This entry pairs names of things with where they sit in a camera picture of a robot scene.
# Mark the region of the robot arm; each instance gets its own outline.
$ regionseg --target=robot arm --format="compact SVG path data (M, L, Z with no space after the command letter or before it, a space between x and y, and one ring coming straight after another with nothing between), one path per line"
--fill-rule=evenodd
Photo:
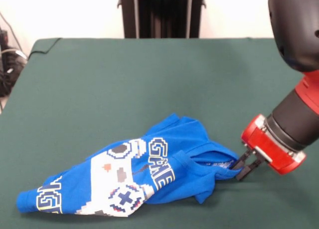
M319 137L319 0L269 0L269 16L282 59L304 77L267 118L257 116L244 130L248 150L233 166L244 166L239 180L262 162L279 174L293 171ZM252 154L256 161L245 166Z

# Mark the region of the blue cross symbol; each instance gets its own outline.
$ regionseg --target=blue cross symbol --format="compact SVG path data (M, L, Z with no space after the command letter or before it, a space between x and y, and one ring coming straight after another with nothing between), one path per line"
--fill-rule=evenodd
M125 203L132 203L132 199L130 199L130 192L126 192L125 195L120 193L119 198L121 198L120 204L124 205Z

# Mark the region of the black metal stand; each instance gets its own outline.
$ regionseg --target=black metal stand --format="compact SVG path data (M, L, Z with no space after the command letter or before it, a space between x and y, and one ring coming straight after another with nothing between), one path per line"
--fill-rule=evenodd
M198 38L203 0L121 0L125 38Z

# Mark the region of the green tablecloth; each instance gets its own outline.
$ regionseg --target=green tablecloth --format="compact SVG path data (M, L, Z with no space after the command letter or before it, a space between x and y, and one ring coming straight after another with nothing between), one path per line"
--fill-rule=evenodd
M39 40L0 115L0 228L317 229L318 142L293 173L263 165L242 182L218 182L203 205L144 205L130 218L21 215L15 206L19 192L172 112L242 154L242 130L300 79L272 39Z

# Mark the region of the white wall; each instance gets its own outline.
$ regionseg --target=white wall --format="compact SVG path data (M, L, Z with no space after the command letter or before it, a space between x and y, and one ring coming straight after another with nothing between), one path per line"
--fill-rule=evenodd
M205 0L201 38L272 37L267 0ZM47 37L123 38L118 0L0 0L23 51ZM0 26L8 29L0 19ZM10 44L16 46L12 36Z

